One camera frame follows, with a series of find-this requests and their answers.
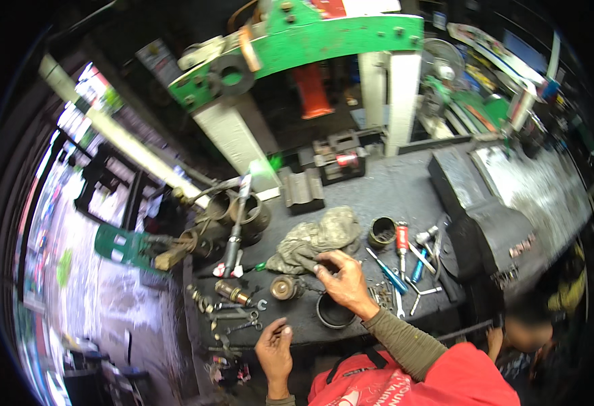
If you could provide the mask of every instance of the workbench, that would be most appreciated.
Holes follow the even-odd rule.
[[[275,254],[276,245],[295,225],[301,222],[317,223],[328,208],[349,205],[356,213],[363,229],[361,233],[363,246],[355,257],[359,260],[365,259],[363,272],[366,278],[373,280],[367,282],[367,285],[381,283],[386,279],[383,278],[382,271],[374,259],[365,250],[365,247],[368,246],[366,235],[369,224],[372,219],[379,216],[390,216],[395,221],[406,221],[409,224],[409,239],[414,242],[417,232],[425,231],[437,222],[444,210],[430,182],[427,169],[430,159],[430,150],[406,153],[391,158],[370,158],[364,177],[325,186],[326,207],[315,212],[292,216],[285,207],[283,197],[266,201],[265,203],[272,212],[272,220],[263,232],[262,239],[258,243],[244,248],[242,263],[257,264],[266,261]],[[378,256],[391,268],[399,265],[394,244],[378,253]],[[406,265],[408,275],[411,275],[416,262],[414,254],[408,253]],[[214,302],[218,302],[220,299],[226,301],[214,292],[214,284],[218,279],[208,277],[215,265],[216,263],[196,264],[192,272],[191,266],[185,266],[185,287],[192,283],[202,294],[211,296]],[[293,326],[293,345],[325,343],[367,334],[358,319],[344,329],[331,329],[322,324],[316,313],[316,303],[320,295],[318,291],[323,291],[324,287],[313,274],[301,276],[306,286],[312,289],[306,290],[302,297],[286,301],[275,299],[270,294],[269,286],[277,275],[277,273],[268,270],[251,271],[245,273],[238,280],[230,280],[232,285],[242,287],[243,292],[253,293],[255,301],[259,299],[268,301],[267,310],[259,312],[259,321],[264,326],[269,325],[277,318],[287,317],[288,323]],[[418,287],[420,290],[433,287],[433,276],[425,269]],[[420,318],[457,306],[464,300],[465,295],[462,294],[460,297],[462,299],[459,302],[450,303],[443,291],[423,296],[419,301],[415,315],[410,316],[409,311],[416,299],[416,294],[412,288],[409,288],[409,291],[403,296],[406,320],[414,321],[416,324],[416,320]],[[199,335],[199,345],[204,349],[222,346],[219,341],[213,338],[213,333],[222,334],[227,327],[234,327],[245,322],[245,320],[221,320],[217,329],[211,331],[211,322],[207,315],[198,312],[194,301],[186,293],[185,303],[187,304],[189,329],[193,330],[192,336],[195,337],[195,333]],[[392,308],[392,312],[396,313],[395,304]],[[260,332],[253,328],[232,332],[229,336],[230,345],[231,347],[251,348],[256,344],[259,335]]]

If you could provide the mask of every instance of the red screwdriver handle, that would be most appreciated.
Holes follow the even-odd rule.
[[[407,249],[407,223],[399,222],[396,224],[396,248]]]

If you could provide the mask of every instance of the black strap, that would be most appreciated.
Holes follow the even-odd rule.
[[[367,347],[367,348],[363,349],[362,352],[366,354],[367,358],[369,358],[369,361],[374,363],[376,368],[383,369],[387,366],[387,360],[385,358],[383,358],[383,356],[381,354],[379,354],[374,349],[374,347]],[[344,360],[349,359],[352,355],[355,355],[356,353],[358,353],[358,352],[354,351],[352,353],[344,355],[342,358],[340,358],[339,360],[337,360],[335,362],[334,367],[331,368],[329,375],[326,377],[326,385],[329,385],[331,382],[333,382],[334,376],[337,373],[337,369],[338,369],[338,367],[340,367],[340,364]]]

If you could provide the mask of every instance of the gray cloth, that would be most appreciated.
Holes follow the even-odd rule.
[[[300,275],[312,272],[320,252],[340,249],[353,255],[360,248],[360,224],[349,206],[333,207],[319,224],[299,223],[277,245],[277,253],[265,267],[269,270]]]

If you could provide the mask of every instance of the red shirt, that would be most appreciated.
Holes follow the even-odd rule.
[[[384,369],[376,369],[360,354],[340,363],[329,385],[328,371],[317,375],[309,405],[520,405],[518,395],[488,355],[468,342],[453,345],[420,383],[405,374],[387,352],[379,353],[388,361]]]

